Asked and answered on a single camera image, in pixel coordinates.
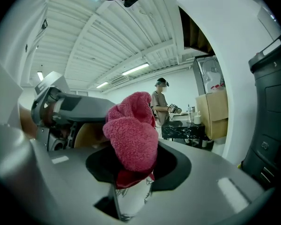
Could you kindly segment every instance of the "white cup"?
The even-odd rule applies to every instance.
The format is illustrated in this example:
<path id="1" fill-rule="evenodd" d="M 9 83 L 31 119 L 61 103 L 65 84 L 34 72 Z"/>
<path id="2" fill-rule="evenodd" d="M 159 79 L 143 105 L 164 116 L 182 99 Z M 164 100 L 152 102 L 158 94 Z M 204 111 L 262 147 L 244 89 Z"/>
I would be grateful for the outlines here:
<path id="1" fill-rule="evenodd" d="M 193 122 L 197 125 L 201 124 L 201 115 L 194 116 Z"/>

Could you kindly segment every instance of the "gray robotic arm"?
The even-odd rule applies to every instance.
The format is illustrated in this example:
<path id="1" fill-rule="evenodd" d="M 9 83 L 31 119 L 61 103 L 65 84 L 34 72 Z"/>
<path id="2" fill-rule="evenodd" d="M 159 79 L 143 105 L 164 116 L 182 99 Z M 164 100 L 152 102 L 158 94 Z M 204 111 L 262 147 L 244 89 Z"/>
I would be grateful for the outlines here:
<path id="1" fill-rule="evenodd" d="M 38 125 L 37 140 L 48 151 L 74 147 L 75 137 L 84 123 L 105 123 L 108 110 L 114 103 L 107 99 L 69 94 L 64 76 L 51 72 L 35 87 L 38 94 L 31 108 L 33 121 Z M 49 117 L 50 123 L 44 122 Z M 60 130 L 69 129 L 67 138 Z"/>

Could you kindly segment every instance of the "gray t-shirt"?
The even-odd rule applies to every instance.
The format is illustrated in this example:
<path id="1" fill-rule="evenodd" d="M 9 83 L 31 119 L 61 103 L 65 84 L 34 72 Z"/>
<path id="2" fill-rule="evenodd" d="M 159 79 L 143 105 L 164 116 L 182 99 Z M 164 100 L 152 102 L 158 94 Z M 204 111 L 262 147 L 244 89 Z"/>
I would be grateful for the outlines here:
<path id="1" fill-rule="evenodd" d="M 167 101 L 165 100 L 165 97 L 162 93 L 158 94 L 156 91 L 154 91 L 151 95 L 152 101 L 151 101 L 151 106 L 160 106 L 160 107 L 167 107 Z M 155 114 L 157 115 L 157 124 L 159 126 L 162 126 L 166 120 L 166 118 L 169 116 L 169 112 L 160 112 L 160 111 L 155 111 Z"/>

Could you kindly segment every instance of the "gray plastic surface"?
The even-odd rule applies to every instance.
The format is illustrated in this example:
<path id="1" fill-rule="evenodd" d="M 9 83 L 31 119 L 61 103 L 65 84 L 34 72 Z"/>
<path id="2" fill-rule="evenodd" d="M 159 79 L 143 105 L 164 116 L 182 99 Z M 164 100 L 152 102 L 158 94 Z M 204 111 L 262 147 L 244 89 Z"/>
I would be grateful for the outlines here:
<path id="1" fill-rule="evenodd" d="M 159 143 L 186 154 L 192 163 L 191 174 L 173 191 L 154 192 L 129 224 L 208 225 L 227 219 L 235 213 L 217 184 L 224 177 L 251 201 L 264 192 L 252 178 L 216 154 L 166 140 Z M 111 187 L 98 182 L 85 166 L 87 157 L 96 151 L 80 148 L 48 154 L 22 131 L 0 126 L 0 181 L 31 214 L 50 224 L 123 224 L 93 206 Z M 68 160 L 64 162 L 51 161 L 65 156 Z"/>

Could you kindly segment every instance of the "person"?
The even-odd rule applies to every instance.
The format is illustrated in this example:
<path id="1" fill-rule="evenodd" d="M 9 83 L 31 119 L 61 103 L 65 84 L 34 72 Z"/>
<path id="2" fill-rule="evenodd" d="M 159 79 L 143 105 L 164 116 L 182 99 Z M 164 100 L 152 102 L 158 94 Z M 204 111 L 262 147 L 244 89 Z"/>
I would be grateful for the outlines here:
<path id="1" fill-rule="evenodd" d="M 17 0 L 0 23 L 0 66 L 17 84 L 19 90 L 24 70 L 30 71 L 33 54 L 47 26 L 49 0 Z M 37 135 L 37 125 L 30 110 L 16 104 L 8 125 L 22 129 L 29 138 Z"/>
<path id="2" fill-rule="evenodd" d="M 173 112 L 173 109 L 168 106 L 165 96 L 162 94 L 166 91 L 169 83 L 164 78 L 159 78 L 155 84 L 156 90 L 151 95 L 151 107 L 156 115 L 155 128 L 158 132 L 158 138 L 162 138 L 161 126 L 164 124 L 169 113 Z"/>

